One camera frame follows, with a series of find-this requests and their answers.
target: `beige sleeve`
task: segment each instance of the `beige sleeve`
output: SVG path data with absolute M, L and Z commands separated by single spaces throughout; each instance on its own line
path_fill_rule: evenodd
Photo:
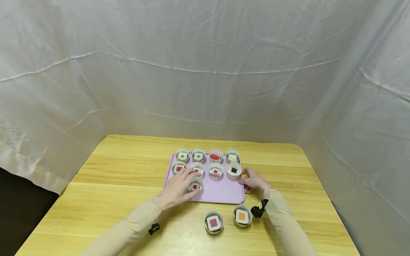
M 80 256 L 117 256 L 130 243 L 142 238 L 156 222 L 160 209 L 153 200 L 138 206 L 131 215 L 84 249 Z
M 282 194 L 276 189 L 269 189 L 264 192 L 264 197 L 268 199 L 265 211 L 278 232 L 286 255 L 317 256 L 317 252 L 293 217 Z

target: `dark floor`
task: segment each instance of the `dark floor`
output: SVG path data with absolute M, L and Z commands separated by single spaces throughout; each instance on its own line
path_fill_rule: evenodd
M 0 168 L 0 255 L 15 255 L 58 194 Z

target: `right hand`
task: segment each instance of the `right hand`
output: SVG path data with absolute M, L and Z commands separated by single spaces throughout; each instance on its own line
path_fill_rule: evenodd
M 199 194 L 200 190 L 186 193 L 188 185 L 194 177 L 200 174 L 192 169 L 182 169 L 171 177 L 165 188 L 154 197 L 153 201 L 162 211 L 177 206 Z
M 244 186 L 246 194 L 250 194 L 254 188 L 260 189 L 262 191 L 272 188 L 269 182 L 267 182 L 250 167 L 245 167 L 242 170 L 242 174 L 246 174 L 246 178 L 243 179 L 241 176 L 238 181 Z

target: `pink tray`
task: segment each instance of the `pink tray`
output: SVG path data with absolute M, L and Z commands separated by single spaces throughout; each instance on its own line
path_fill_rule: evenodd
M 191 201 L 196 202 L 209 202 L 209 203 L 221 203 L 221 204 L 240 204 L 245 200 L 244 186 L 239 184 L 238 181 L 230 180 L 226 176 L 226 168 L 228 164 L 226 163 L 226 154 L 223 154 L 223 176 L 218 180 L 213 180 L 209 178 L 208 168 L 209 153 L 206 153 L 206 160 L 203 163 L 205 166 L 204 175 L 202 177 L 203 189 L 200 194 L 191 199 Z M 178 161 L 175 154 L 172 155 L 171 162 L 169 163 L 168 172 L 166 174 L 164 187 L 173 176 L 172 164 Z M 192 152 L 189 153 L 189 162 L 187 167 L 192 163 Z

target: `white backdrop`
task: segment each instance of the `white backdrop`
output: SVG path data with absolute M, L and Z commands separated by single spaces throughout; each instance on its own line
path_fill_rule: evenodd
M 109 134 L 295 143 L 363 255 L 409 255 L 408 0 L 2 0 L 0 166 Z

